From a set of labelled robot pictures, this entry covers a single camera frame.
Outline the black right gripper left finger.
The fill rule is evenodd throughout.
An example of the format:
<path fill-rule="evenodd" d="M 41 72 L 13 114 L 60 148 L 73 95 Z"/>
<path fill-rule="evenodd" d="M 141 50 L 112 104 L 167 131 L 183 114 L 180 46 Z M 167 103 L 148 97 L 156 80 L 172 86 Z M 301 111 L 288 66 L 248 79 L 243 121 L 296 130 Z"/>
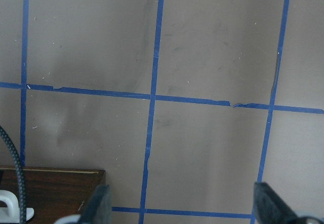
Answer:
<path fill-rule="evenodd" d="M 109 185 L 99 185 L 84 209 L 80 223 L 111 223 L 111 192 Z"/>

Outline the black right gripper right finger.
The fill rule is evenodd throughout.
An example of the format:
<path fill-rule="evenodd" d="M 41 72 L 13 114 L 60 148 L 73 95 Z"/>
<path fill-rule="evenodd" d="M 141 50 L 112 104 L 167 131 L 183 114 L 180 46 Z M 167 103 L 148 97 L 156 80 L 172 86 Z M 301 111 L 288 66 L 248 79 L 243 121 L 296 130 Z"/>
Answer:
<path fill-rule="evenodd" d="M 254 183 L 254 213 L 258 223 L 302 223 L 267 183 Z"/>

